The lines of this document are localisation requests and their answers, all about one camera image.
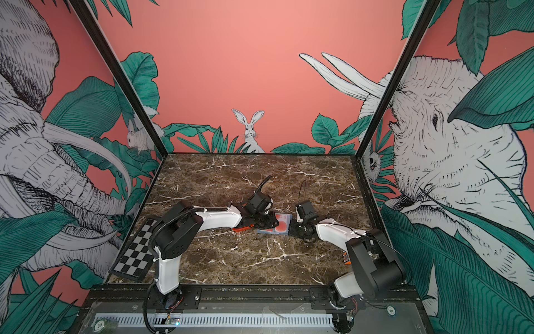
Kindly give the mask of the blue card holder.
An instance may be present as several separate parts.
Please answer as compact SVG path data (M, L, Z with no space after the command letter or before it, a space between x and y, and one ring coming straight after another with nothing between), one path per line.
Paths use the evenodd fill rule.
M257 230L258 234L266 235L288 235L289 234L289 224L293 216L291 214L275 214L275 218L278 220L278 226L266 230Z

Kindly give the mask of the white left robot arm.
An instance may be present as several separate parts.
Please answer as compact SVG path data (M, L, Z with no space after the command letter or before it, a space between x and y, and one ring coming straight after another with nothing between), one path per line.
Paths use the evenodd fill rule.
M279 226L275 213L252 213L243 205L229 207L198 207L186 201L176 204L156 223L148 242L156 263L156 286L162 295L179 289L179 268L182 254L196 235L219 228L250 228L267 230Z

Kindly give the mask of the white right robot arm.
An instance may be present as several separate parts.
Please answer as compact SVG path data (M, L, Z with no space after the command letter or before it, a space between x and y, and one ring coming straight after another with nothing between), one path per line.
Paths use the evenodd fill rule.
M328 242L348 255L351 271L331 284L335 301L354 296L373 299L406 280L400 254L379 229L357 230L332 218L292 219L289 235L309 243Z

